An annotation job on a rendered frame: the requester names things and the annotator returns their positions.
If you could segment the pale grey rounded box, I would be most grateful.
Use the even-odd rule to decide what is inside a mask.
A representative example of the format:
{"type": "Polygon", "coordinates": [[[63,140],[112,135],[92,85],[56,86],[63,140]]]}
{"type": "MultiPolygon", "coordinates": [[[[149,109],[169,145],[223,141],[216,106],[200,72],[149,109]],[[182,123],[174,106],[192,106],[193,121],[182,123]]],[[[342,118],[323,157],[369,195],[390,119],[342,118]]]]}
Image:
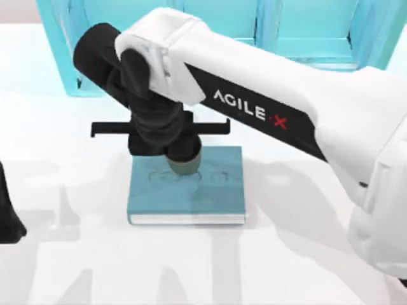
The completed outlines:
{"type": "Polygon", "coordinates": [[[167,163],[172,171],[178,175],[192,175],[197,173],[201,164],[201,154],[197,154],[188,161],[174,161],[167,158],[167,163]]]}

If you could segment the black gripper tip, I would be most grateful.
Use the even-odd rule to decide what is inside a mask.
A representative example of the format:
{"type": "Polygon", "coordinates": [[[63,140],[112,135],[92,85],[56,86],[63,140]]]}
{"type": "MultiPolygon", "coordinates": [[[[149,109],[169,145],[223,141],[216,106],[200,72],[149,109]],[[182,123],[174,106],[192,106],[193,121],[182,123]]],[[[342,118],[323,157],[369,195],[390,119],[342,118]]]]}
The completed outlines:
{"type": "Polygon", "coordinates": [[[16,244],[27,234],[10,200],[4,166],[0,162],[0,245],[16,244]]]}

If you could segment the light blue rack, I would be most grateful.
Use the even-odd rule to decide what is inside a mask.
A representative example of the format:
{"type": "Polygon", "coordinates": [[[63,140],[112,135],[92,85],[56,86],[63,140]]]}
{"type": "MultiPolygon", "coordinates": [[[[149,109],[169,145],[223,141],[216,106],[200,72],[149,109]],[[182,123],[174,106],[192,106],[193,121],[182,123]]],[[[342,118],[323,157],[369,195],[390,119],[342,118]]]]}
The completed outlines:
{"type": "Polygon", "coordinates": [[[407,24],[407,0],[36,0],[64,89],[102,92],[73,66],[72,53],[91,26],[120,31],[159,7],[201,18],[237,41],[327,71],[386,69],[407,24]]]}

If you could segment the teal hardcover book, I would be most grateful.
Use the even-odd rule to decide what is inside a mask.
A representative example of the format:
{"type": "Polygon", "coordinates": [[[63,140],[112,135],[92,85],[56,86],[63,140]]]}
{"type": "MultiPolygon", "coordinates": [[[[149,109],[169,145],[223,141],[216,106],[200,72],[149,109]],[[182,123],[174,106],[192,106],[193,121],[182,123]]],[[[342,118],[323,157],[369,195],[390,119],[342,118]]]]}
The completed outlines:
{"type": "Polygon", "coordinates": [[[203,147],[192,175],[173,172],[164,156],[134,157],[127,218],[132,225],[244,224],[241,147],[203,147]]]}

